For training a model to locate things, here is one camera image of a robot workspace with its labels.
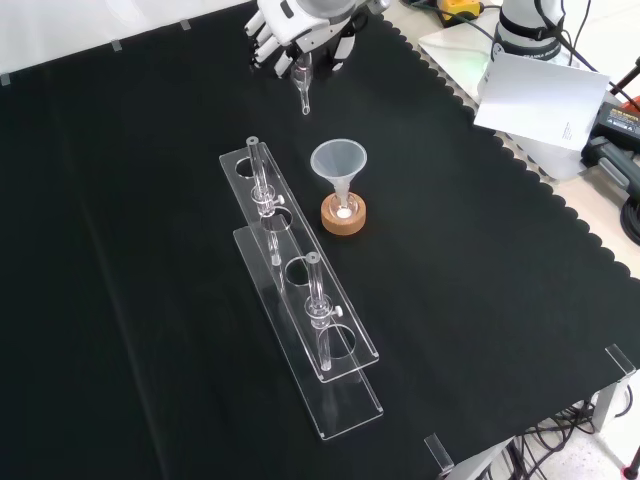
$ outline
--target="wooden base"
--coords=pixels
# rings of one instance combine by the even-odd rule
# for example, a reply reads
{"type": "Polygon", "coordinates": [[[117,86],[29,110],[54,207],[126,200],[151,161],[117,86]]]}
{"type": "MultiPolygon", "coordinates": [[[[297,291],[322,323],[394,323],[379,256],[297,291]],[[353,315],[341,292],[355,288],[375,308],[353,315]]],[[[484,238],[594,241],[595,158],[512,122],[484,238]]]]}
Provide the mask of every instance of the wooden base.
{"type": "Polygon", "coordinates": [[[355,215],[352,215],[349,218],[336,218],[331,214],[331,211],[329,210],[329,203],[335,196],[335,193],[329,195],[322,202],[322,207],[320,208],[322,225],[324,225],[324,228],[334,235],[353,235],[364,227],[364,222],[367,219],[367,206],[365,205],[364,200],[362,200],[358,195],[353,192],[350,192],[350,194],[355,198],[356,202],[358,202],[358,211],[355,215]]]}

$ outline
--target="rack hole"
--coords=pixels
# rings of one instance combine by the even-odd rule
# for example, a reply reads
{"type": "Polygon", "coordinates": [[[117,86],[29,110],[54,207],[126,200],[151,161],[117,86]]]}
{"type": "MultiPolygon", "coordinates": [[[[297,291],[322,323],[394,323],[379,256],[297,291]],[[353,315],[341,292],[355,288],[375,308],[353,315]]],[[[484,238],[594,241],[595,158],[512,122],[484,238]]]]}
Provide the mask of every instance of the rack hole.
{"type": "Polygon", "coordinates": [[[298,287],[309,285],[309,271],[307,270],[307,260],[304,257],[289,260],[284,268],[284,274],[289,283],[298,287]]]}
{"type": "Polygon", "coordinates": [[[260,219],[262,227],[270,232],[282,232],[289,228],[293,220],[291,212],[284,207],[276,207],[274,210],[273,215],[270,217],[262,217],[260,219]]]}
{"type": "Polygon", "coordinates": [[[253,170],[251,170],[251,160],[243,158],[236,163],[236,173],[244,178],[253,178],[253,170]]]}
{"type": "Polygon", "coordinates": [[[329,355],[336,360],[351,355],[356,348],[356,336],[345,325],[329,325],[318,338],[323,341],[323,335],[329,335],[329,355]]]}

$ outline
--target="clear acrylic rack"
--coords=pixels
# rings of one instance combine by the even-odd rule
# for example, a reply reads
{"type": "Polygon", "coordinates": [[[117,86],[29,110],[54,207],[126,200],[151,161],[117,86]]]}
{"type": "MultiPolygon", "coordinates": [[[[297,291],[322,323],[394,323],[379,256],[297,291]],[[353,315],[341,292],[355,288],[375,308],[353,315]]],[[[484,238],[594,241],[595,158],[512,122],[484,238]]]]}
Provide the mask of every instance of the clear acrylic rack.
{"type": "Polygon", "coordinates": [[[233,235],[322,439],[382,415],[362,369],[378,361],[269,149],[220,157],[247,226],[233,235]]]}

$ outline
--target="black cable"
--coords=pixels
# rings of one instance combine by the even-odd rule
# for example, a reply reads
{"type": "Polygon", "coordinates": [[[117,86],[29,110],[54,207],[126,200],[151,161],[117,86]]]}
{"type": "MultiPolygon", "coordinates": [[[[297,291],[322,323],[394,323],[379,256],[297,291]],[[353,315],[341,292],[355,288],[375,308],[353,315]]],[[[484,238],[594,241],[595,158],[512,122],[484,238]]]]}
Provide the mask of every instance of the black cable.
{"type": "Polygon", "coordinates": [[[629,73],[627,73],[624,77],[622,77],[622,80],[616,83],[616,86],[618,88],[624,88],[627,85],[629,85],[631,82],[633,82],[638,77],[638,75],[640,75],[640,57],[638,57],[638,59],[636,60],[635,67],[633,67],[629,71],[629,73]]]}
{"type": "Polygon", "coordinates": [[[622,412],[617,414],[614,418],[624,417],[627,413],[629,413],[629,410],[631,410],[631,407],[633,407],[633,391],[631,391],[631,387],[629,385],[627,385],[627,391],[629,392],[629,403],[627,405],[627,408],[625,408],[622,412]]]}
{"type": "Polygon", "coordinates": [[[564,436],[564,433],[563,433],[563,441],[558,446],[556,446],[553,450],[550,450],[549,452],[547,452],[545,454],[545,456],[540,459],[540,461],[534,462],[533,468],[531,470],[529,470],[529,473],[527,473],[527,475],[524,477],[524,480],[529,480],[533,476],[533,474],[535,473],[536,470],[540,470],[540,466],[551,455],[553,455],[554,453],[559,452],[562,449],[564,449],[564,447],[567,445],[569,439],[571,438],[571,435],[573,434],[573,432],[575,430],[576,423],[579,422],[580,420],[582,420],[583,414],[587,410],[587,408],[589,407],[590,404],[591,404],[591,399],[588,399],[588,400],[584,401],[584,403],[582,404],[582,407],[580,408],[580,411],[576,415],[575,422],[571,423],[571,428],[569,429],[569,433],[567,433],[566,437],[564,436]]]}
{"type": "Polygon", "coordinates": [[[491,40],[491,42],[495,42],[496,41],[495,38],[493,38],[493,35],[491,35],[489,32],[487,32],[484,28],[481,28],[478,25],[476,25],[475,23],[473,23],[468,18],[464,18],[462,15],[458,15],[457,13],[447,12],[446,10],[442,10],[441,8],[432,7],[431,5],[427,5],[427,4],[424,3],[426,1],[428,1],[428,0],[418,0],[417,2],[408,3],[408,5],[410,5],[412,7],[416,7],[416,8],[421,8],[423,10],[433,10],[434,12],[440,12],[440,13],[442,13],[444,15],[451,15],[456,20],[459,20],[462,23],[466,23],[468,25],[471,25],[473,28],[475,28],[480,33],[482,33],[485,37],[487,37],[489,40],[491,40]]]}
{"type": "Polygon", "coordinates": [[[582,33],[582,29],[584,28],[584,24],[587,23],[587,19],[589,18],[589,10],[591,10],[591,0],[587,0],[587,9],[584,12],[584,17],[582,18],[582,23],[580,24],[580,28],[578,29],[578,33],[576,34],[576,41],[573,44],[573,49],[578,48],[578,40],[580,39],[580,34],[582,33]]]}
{"type": "MultiPolygon", "coordinates": [[[[540,17],[542,17],[542,20],[544,20],[544,24],[547,26],[547,28],[554,30],[555,33],[555,37],[558,39],[558,41],[560,42],[560,44],[562,44],[562,46],[564,48],[566,48],[567,50],[569,50],[571,53],[573,53],[576,58],[578,60],[580,60],[582,63],[585,64],[585,66],[591,70],[592,72],[597,72],[598,70],[596,70],[596,68],[591,65],[586,58],[584,58],[582,55],[580,55],[580,52],[578,52],[575,48],[573,48],[573,45],[571,45],[569,42],[567,42],[567,40],[562,36],[562,32],[558,32],[558,26],[553,23],[549,17],[547,17],[544,14],[544,11],[542,10],[542,2],[541,0],[534,0],[535,3],[535,7],[536,7],[536,11],[538,12],[538,14],[540,15],[540,17]]],[[[624,98],[626,98],[627,100],[629,100],[629,103],[631,105],[633,105],[635,108],[638,109],[638,111],[640,111],[640,105],[633,99],[631,98],[624,90],[622,90],[621,88],[619,88],[615,83],[613,82],[609,82],[609,85],[611,85],[613,87],[613,89],[611,90],[611,93],[613,93],[614,95],[616,94],[620,94],[622,95],[624,98]]]]}
{"type": "Polygon", "coordinates": [[[558,443],[558,445],[556,445],[555,447],[550,446],[550,445],[545,441],[545,439],[544,439],[544,438],[542,438],[542,432],[543,432],[543,430],[542,430],[542,429],[540,429],[540,427],[539,427],[538,425],[536,425],[536,426],[534,427],[534,430],[535,430],[535,431],[534,431],[534,433],[535,433],[535,434],[536,434],[536,436],[538,437],[538,440],[540,441],[540,443],[542,444],[542,446],[543,446],[544,448],[546,448],[547,450],[549,450],[549,451],[553,451],[553,450],[555,450],[556,448],[558,448],[560,445],[562,445],[564,442],[566,442],[566,441],[567,441],[567,436],[566,436],[566,433],[565,433],[565,431],[566,431],[566,430],[563,428],[563,425],[562,425],[562,424],[560,423],[560,421],[559,421],[559,420],[557,420],[556,418],[554,418],[554,419],[553,419],[553,421],[554,421],[554,422],[556,422],[556,423],[558,424],[558,430],[556,430],[556,431],[557,431],[557,432],[560,432],[560,433],[562,434],[562,440],[561,440],[561,441],[560,441],[560,443],[558,443]]]}
{"type": "MultiPolygon", "coordinates": [[[[562,30],[562,33],[566,33],[567,34],[567,38],[569,38],[569,43],[573,43],[571,41],[571,34],[569,33],[568,30],[562,30]]],[[[571,54],[571,56],[569,57],[569,67],[571,66],[571,64],[573,63],[573,53],[571,54]]]]}
{"type": "Polygon", "coordinates": [[[491,469],[491,464],[489,464],[489,466],[485,468],[480,475],[478,475],[476,480],[484,480],[487,474],[489,473],[490,469],[491,469]]]}
{"type": "Polygon", "coordinates": [[[636,245],[640,245],[640,205],[632,197],[629,197],[622,206],[620,223],[627,237],[636,245]]]}
{"type": "MultiPolygon", "coordinates": [[[[535,465],[536,463],[536,457],[533,456],[533,452],[531,451],[531,448],[529,448],[529,444],[527,443],[527,439],[525,438],[525,435],[522,436],[522,444],[527,447],[527,451],[529,452],[529,455],[531,455],[531,460],[533,461],[533,464],[535,465]]],[[[549,480],[547,478],[547,476],[542,472],[542,469],[538,469],[538,471],[540,472],[540,475],[542,475],[542,478],[544,478],[544,480],[549,480]]]]}
{"type": "Polygon", "coordinates": [[[516,439],[511,440],[507,445],[507,453],[509,454],[509,458],[511,459],[511,464],[513,466],[513,473],[509,480],[520,480],[524,475],[527,474],[527,466],[524,463],[524,456],[522,451],[518,450],[518,446],[516,444],[516,439]]]}

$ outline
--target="white floor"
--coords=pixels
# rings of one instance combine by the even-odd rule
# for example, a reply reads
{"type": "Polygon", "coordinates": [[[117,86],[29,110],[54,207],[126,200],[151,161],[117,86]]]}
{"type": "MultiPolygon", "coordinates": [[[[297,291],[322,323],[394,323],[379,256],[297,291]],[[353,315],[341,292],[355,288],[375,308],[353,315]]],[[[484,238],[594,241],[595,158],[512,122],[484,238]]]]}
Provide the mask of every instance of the white floor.
{"type": "MultiPolygon", "coordinates": [[[[634,394],[640,397],[640,375],[634,375],[629,384],[634,394]]],[[[627,395],[619,399],[619,403],[615,405],[616,411],[623,411],[627,401],[627,395]]],[[[559,438],[559,435],[553,433],[545,434],[545,440],[550,445],[555,445],[559,438]]],[[[547,452],[531,435],[527,436],[527,443],[537,459],[547,452]]],[[[580,431],[574,432],[565,449],[553,454],[542,464],[542,472],[549,480],[619,480],[621,469],[631,462],[638,447],[640,406],[634,403],[627,415],[614,419],[602,433],[587,435],[580,431]]],[[[511,462],[506,458],[505,461],[503,457],[499,457],[494,462],[491,468],[494,480],[509,478],[511,462]]],[[[543,477],[535,474],[532,478],[543,477]]]]}

